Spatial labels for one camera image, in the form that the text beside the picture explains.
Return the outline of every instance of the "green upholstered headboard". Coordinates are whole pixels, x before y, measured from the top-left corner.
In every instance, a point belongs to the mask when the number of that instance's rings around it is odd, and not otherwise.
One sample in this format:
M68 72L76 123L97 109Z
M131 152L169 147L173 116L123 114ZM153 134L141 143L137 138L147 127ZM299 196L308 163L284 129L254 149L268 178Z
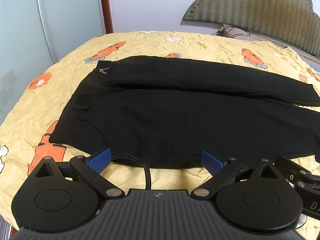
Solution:
M311 0L195 0L183 20L248 28L320 56L320 18Z

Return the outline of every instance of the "silver bolt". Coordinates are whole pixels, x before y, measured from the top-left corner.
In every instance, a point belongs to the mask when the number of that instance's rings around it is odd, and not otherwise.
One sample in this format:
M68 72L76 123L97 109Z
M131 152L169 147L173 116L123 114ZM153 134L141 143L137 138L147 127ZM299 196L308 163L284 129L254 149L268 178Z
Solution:
M106 191L106 194L110 197L118 197L122 194L122 191L118 188L110 188Z
M305 186L305 184L304 184L302 181L298 181L297 185L298 185L299 187L304 187L304 186Z
M205 188L197 188L194 190L193 193L198 197L206 197L207 195L209 195L210 192Z

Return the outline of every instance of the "patterned bedsheet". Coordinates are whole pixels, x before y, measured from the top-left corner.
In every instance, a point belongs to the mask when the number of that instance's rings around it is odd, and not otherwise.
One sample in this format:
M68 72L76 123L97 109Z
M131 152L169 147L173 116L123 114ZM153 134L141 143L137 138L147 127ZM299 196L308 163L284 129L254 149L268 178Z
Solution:
M177 60L191 58L258 68L313 84L320 95L318 73L292 49L281 49L267 41L157 31L97 36L31 82L0 127L0 214L15 228L11 201L37 163L44 156L52 156L55 161L68 161L79 154L87 156L68 145L48 141L78 84L95 68L98 60L115 61L136 55L174 57ZM320 107L307 108L320 112ZM320 175L320 164L313 156L294 161ZM111 163L101 175L125 192L129 188L145 187L142 168ZM189 191L211 177L204 168L151 169L151 176L153 189L185 188ZM304 238L315 240L319 230L320 222L308 218L297 231Z

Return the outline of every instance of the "black garment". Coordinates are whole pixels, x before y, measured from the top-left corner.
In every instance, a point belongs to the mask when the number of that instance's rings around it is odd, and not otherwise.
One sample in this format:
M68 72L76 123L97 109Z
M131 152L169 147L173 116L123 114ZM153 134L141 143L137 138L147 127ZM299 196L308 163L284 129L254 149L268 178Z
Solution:
M201 166L205 149L245 163L320 148L312 85L236 65L160 57L99 61L50 136L89 154L148 159L154 168ZM136 165L128 161L117 161Z

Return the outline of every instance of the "triangular cutout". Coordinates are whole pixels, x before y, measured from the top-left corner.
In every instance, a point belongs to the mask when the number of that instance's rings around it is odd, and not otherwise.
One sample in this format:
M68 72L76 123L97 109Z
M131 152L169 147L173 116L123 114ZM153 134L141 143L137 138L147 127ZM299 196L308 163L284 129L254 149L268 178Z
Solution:
M38 173L35 175L36 178L53 176L53 171L49 165L49 163L44 163L40 167Z
M278 176L273 172L273 170L268 165L264 166L260 177L270 178L270 179L278 178Z

